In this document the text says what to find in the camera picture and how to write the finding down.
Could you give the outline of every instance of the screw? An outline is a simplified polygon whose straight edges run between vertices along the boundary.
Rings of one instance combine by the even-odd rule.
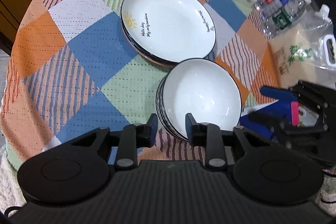
[[[131,159],[120,159],[117,161],[117,165],[119,165],[120,167],[130,167],[133,165],[133,160]]]
[[[220,159],[220,158],[213,158],[209,160],[209,165],[212,167],[222,167],[226,164],[225,160]]]

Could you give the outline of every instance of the stack of bowls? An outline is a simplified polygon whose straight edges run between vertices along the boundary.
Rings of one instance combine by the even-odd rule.
[[[211,16],[198,0],[123,0],[121,21],[131,46],[163,66],[205,58],[216,41]]]
[[[242,101],[226,70],[212,61],[193,58],[179,63],[163,78],[157,89],[156,110],[167,132],[187,140],[187,113],[196,122],[213,123],[232,131],[239,122]]]

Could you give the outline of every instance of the tablecloth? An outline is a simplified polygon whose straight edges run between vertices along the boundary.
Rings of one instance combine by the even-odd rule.
[[[234,0],[199,0],[216,27],[208,57],[234,78],[246,105],[266,103],[262,85],[277,76],[256,10]],[[100,126],[145,123],[168,69],[148,63],[120,27],[122,0],[33,0],[8,64],[1,130],[21,161]],[[110,157],[113,162],[116,149]],[[139,159],[203,159],[160,129]]]

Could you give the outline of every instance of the white bowl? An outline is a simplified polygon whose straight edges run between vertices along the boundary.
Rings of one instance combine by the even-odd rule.
[[[121,18],[141,48],[170,62],[204,58],[215,45],[214,23],[198,0],[124,0]]]
[[[236,82],[221,66],[205,59],[189,59],[174,67],[163,86],[163,107],[172,126],[187,138],[185,115],[196,122],[232,131],[239,122],[242,100]]]

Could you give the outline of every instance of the table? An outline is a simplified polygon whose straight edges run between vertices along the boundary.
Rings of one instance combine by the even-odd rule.
[[[278,80],[257,11],[234,0],[199,1],[217,32],[208,59],[232,75],[245,105],[268,102],[259,88],[277,86]],[[0,117],[15,167],[94,128],[120,130],[145,123],[155,112],[156,90],[168,69],[148,63],[125,40],[121,2],[31,2],[8,64]],[[203,149],[165,130],[159,130],[155,147],[138,152],[139,159],[204,158]]]

